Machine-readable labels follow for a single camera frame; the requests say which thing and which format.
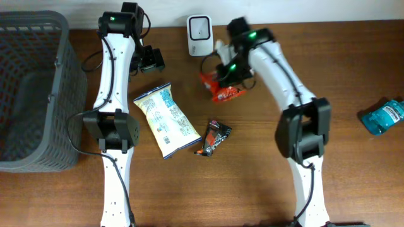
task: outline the orange package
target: orange package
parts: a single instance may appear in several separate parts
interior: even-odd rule
[[[210,74],[199,74],[202,82],[205,84],[206,88],[210,90],[213,95],[212,101],[215,103],[225,102],[231,100],[235,97],[245,94],[247,91],[229,86],[227,88],[219,87],[219,82],[216,80],[216,72]]]

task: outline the wooden surface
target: wooden surface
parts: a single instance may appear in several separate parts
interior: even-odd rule
[[[403,95],[404,21],[270,28],[299,78],[333,107],[323,166],[331,220],[401,226],[404,124],[374,137],[356,115],[382,97]],[[215,39],[227,41],[225,27],[213,30]],[[94,31],[72,31],[70,41],[81,60],[101,48]],[[276,148],[280,113],[263,83],[259,80],[247,95],[217,105],[199,82],[201,58],[189,56],[186,28],[153,28],[145,44],[161,49],[167,67],[162,73],[137,75],[128,88],[129,111],[141,124],[130,177],[137,223],[242,226],[290,221],[295,210],[292,174]],[[100,71],[88,74],[87,108],[93,105],[99,80]],[[131,100],[166,82],[172,83],[174,101],[201,135],[209,118],[233,128],[211,158],[193,154],[199,143],[163,160],[145,116]],[[98,150],[87,132],[82,148]],[[99,226],[103,202],[98,157],[81,157],[76,167],[61,173],[0,173],[1,226]]]

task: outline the gray mesh basket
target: gray mesh basket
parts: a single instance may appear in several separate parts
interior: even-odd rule
[[[78,154],[64,121],[84,109],[87,79],[53,11],[0,13],[0,171],[54,172]],[[69,125],[81,141],[80,119]]]

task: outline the teal bottle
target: teal bottle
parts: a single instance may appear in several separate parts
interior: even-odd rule
[[[404,102],[391,100],[380,109],[362,117],[362,122],[371,134],[385,133],[389,128],[404,120]]]

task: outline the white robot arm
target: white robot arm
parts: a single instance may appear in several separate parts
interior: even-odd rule
[[[328,139],[330,106],[326,100],[319,102],[302,84],[269,30],[250,31],[243,18],[232,21],[228,30],[233,45],[224,46],[217,42],[216,47],[223,62],[222,66],[217,67],[219,78],[220,73],[228,78],[229,73],[234,74],[235,78],[245,78],[243,74],[248,74],[250,67],[262,77],[285,116],[278,126],[276,142],[282,155],[287,158],[294,177],[297,205],[291,226],[326,226],[330,217],[324,205],[321,167],[323,147]],[[317,122],[312,122],[312,125],[300,123],[303,114]],[[326,124],[325,135],[322,134],[324,130],[319,133],[314,129],[319,124]]]
[[[129,172],[139,124],[129,115],[129,69],[135,67],[144,73],[165,67],[160,50],[141,43],[143,16],[147,17],[137,3],[123,3],[121,12],[105,12],[98,21],[104,55],[101,82],[93,110],[83,114],[83,121],[98,141],[102,150],[98,156],[104,160],[101,227],[135,226],[129,202]]]

